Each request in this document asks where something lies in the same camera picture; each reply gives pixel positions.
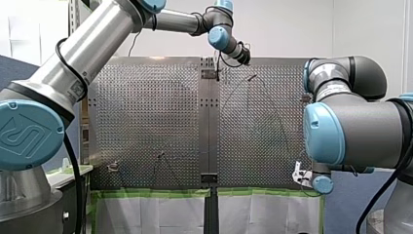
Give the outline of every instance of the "wall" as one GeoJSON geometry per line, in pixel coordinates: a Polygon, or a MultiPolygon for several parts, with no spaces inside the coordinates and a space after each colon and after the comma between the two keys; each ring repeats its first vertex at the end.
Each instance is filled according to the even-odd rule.
{"type": "Polygon", "coordinates": [[[405,0],[335,0],[333,56],[367,56],[388,77],[387,98],[404,87],[405,0]]]}
{"type": "Polygon", "coordinates": [[[0,55],[43,64],[68,34],[68,2],[0,0],[0,55]]]}
{"type": "MultiPolygon", "coordinates": [[[[203,12],[213,0],[168,0],[167,8],[203,12]]],[[[234,36],[251,44],[254,57],[308,58],[332,56],[331,0],[236,0],[234,36]]],[[[127,56],[131,35],[118,51],[127,56]]],[[[212,56],[207,36],[143,30],[131,53],[136,57],[212,56]]]]}

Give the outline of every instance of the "robot logo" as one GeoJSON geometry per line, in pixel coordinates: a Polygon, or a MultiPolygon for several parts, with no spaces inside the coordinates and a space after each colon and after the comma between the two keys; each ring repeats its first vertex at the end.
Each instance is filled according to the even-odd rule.
{"type": "Polygon", "coordinates": [[[0,126],[0,149],[29,159],[51,131],[32,119],[17,114],[0,126]]]}

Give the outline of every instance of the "blue joint cap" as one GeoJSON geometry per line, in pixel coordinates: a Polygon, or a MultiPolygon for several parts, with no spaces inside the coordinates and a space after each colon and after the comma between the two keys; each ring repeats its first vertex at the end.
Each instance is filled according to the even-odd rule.
{"type": "Polygon", "coordinates": [[[405,101],[412,101],[413,102],[413,93],[402,94],[402,95],[400,95],[399,98],[402,99],[402,100],[405,100],[405,101]]]}
{"type": "Polygon", "coordinates": [[[307,105],[304,138],[307,154],[316,162],[333,165],[344,162],[346,142],[343,129],[334,111],[325,103],[307,105]]]}
{"type": "Polygon", "coordinates": [[[227,48],[230,43],[231,36],[222,26],[215,26],[210,30],[208,35],[209,44],[218,51],[227,48]]]}
{"type": "Polygon", "coordinates": [[[363,172],[364,174],[372,174],[374,173],[375,168],[373,167],[368,167],[365,169],[365,171],[363,172]]]}
{"type": "Polygon", "coordinates": [[[64,125],[48,106],[0,101],[0,170],[23,171],[49,161],[63,143],[64,125]]]}
{"type": "Polygon", "coordinates": [[[216,7],[222,7],[228,11],[234,12],[234,3],[232,0],[217,0],[215,2],[216,7]]]}
{"type": "Polygon", "coordinates": [[[320,194],[330,194],[334,188],[334,182],[325,175],[317,176],[313,180],[313,188],[320,194]]]}
{"type": "Polygon", "coordinates": [[[167,0],[141,0],[140,3],[150,13],[158,14],[167,5],[167,0]]]}

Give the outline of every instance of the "robotic arm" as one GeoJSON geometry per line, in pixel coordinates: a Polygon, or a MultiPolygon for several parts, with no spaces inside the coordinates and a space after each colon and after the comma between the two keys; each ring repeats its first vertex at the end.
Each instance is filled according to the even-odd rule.
{"type": "Polygon", "coordinates": [[[407,198],[413,193],[412,96],[376,102],[386,94],[386,76],[376,62],[363,57],[309,60],[304,87],[315,100],[304,116],[306,150],[314,160],[313,186],[331,192],[329,172],[348,167],[341,165],[364,172],[367,167],[395,169],[362,214],[357,233],[375,201],[396,178],[385,209],[385,233],[412,233],[413,206],[407,198]]]}
{"type": "Polygon", "coordinates": [[[203,15],[163,10],[165,5],[166,0],[103,1],[36,73],[0,92],[2,232],[62,233],[61,193],[51,190],[41,165],[60,149],[74,119],[73,105],[87,95],[88,85],[131,32],[208,33],[215,49],[249,63],[249,50],[232,36],[231,0],[218,0],[203,15]]]}

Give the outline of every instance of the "pegboard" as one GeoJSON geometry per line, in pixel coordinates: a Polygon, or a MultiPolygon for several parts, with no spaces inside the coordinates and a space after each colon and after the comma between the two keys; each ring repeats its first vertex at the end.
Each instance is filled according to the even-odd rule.
{"type": "Polygon", "coordinates": [[[295,161],[310,165],[306,59],[254,58],[219,82],[203,77],[210,61],[111,59],[89,95],[92,189],[199,188],[201,173],[218,186],[296,187],[295,161]]]}
{"type": "Polygon", "coordinates": [[[93,189],[200,186],[199,58],[113,58],[89,96],[93,189]]]}
{"type": "Polygon", "coordinates": [[[294,187],[305,155],[302,85],[306,59],[255,58],[221,74],[219,186],[294,187]]]}

